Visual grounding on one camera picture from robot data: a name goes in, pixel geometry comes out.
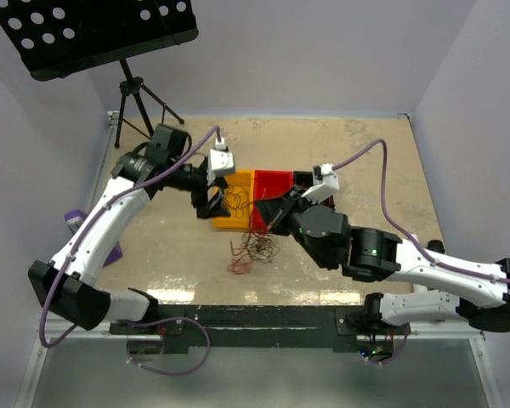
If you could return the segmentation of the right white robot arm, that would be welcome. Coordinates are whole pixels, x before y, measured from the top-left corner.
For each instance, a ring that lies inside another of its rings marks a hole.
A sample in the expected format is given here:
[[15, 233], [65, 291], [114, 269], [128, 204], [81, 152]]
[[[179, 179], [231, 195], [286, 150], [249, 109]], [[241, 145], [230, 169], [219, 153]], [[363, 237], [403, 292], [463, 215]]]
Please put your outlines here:
[[380, 229], [352, 227], [326, 204], [336, 192], [295, 185], [282, 196], [257, 200], [255, 207], [269, 233], [292, 236], [322, 269], [340, 269], [355, 281], [425, 286], [406, 295], [370, 295], [358, 324], [379, 334], [412, 321], [462, 320], [481, 331], [510, 332], [510, 259], [468, 262]]

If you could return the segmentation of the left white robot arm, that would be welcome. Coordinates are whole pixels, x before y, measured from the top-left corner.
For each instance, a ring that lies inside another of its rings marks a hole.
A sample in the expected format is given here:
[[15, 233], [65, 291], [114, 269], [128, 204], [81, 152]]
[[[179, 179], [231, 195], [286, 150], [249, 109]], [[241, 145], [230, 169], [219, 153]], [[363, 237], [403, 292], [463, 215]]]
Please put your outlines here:
[[104, 320], [128, 320], [140, 333], [157, 328], [159, 313], [150, 295], [134, 289], [111, 294], [95, 285], [122, 233], [158, 191], [189, 192], [200, 219], [230, 215], [223, 199], [225, 176], [235, 172], [234, 156], [220, 127], [213, 127], [203, 140], [210, 138], [215, 144], [198, 167], [188, 160], [202, 145], [185, 150], [190, 135], [167, 125], [157, 126], [149, 141], [118, 159], [79, 230], [49, 261], [35, 261], [29, 268], [29, 280], [45, 315], [54, 313], [85, 330]]

